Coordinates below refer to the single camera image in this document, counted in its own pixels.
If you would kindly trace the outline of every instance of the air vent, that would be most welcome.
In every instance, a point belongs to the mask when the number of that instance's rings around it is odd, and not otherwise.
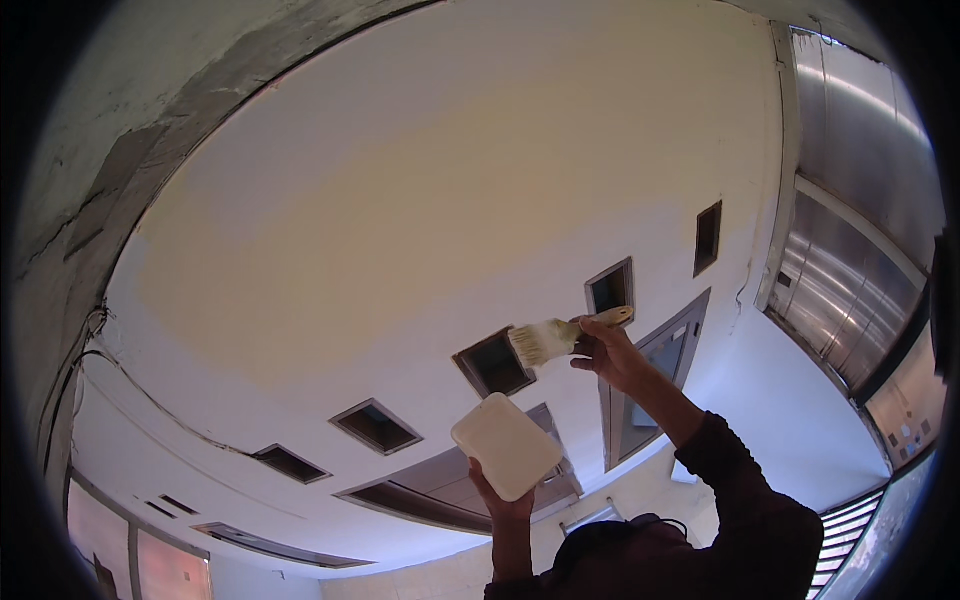
[[[330,423],[384,455],[423,439],[373,398],[337,415]]]
[[[215,540],[232,543],[235,546],[240,546],[241,548],[245,548],[251,552],[266,554],[267,556],[273,556],[286,561],[293,561],[294,563],[312,564],[314,566],[322,566],[325,568],[347,568],[349,566],[373,564],[370,561],[358,561],[356,559],[347,559],[340,556],[319,554],[317,552],[301,550],[300,548],[294,548],[293,546],[284,545],[275,541],[264,540],[259,536],[249,534],[245,531],[240,531],[239,529],[230,527],[225,523],[207,523],[206,525],[195,525],[193,529],[202,534],[207,534]]]
[[[533,371],[520,366],[507,338],[506,327],[479,344],[453,355],[453,362],[480,397],[494,392],[516,394],[537,381]]]
[[[717,260],[722,208],[721,201],[697,215],[697,253],[693,257],[693,276],[699,275]]]
[[[147,502],[144,502],[144,504],[146,504],[146,505],[149,506],[150,508],[154,509],[154,510],[157,511],[158,513],[163,513],[164,515],[167,515],[167,516],[170,517],[170,518],[177,518],[177,516],[174,515],[173,513],[168,513],[168,512],[166,512],[166,511],[164,511],[163,509],[161,509],[160,507],[158,507],[156,504],[154,504],[153,502],[151,502],[151,501],[149,501],[149,500],[148,500]]]
[[[631,306],[634,300],[634,259],[621,260],[600,275],[587,282],[587,308],[591,315],[602,313],[617,306]],[[631,317],[625,324],[634,321]]]
[[[280,444],[263,448],[254,454],[253,458],[302,484],[313,483],[330,476],[330,473],[304,461]]]
[[[195,510],[193,510],[192,508],[190,508],[189,506],[187,506],[186,504],[183,504],[182,502],[178,502],[177,500],[171,498],[171,497],[168,496],[167,494],[162,495],[162,496],[160,497],[160,499],[163,500],[164,502],[166,502],[167,504],[171,505],[171,506],[176,506],[177,508],[179,508],[180,510],[184,511],[184,512],[187,513],[188,515],[199,515],[199,514],[200,514],[200,513],[198,513],[197,511],[195,511]]]

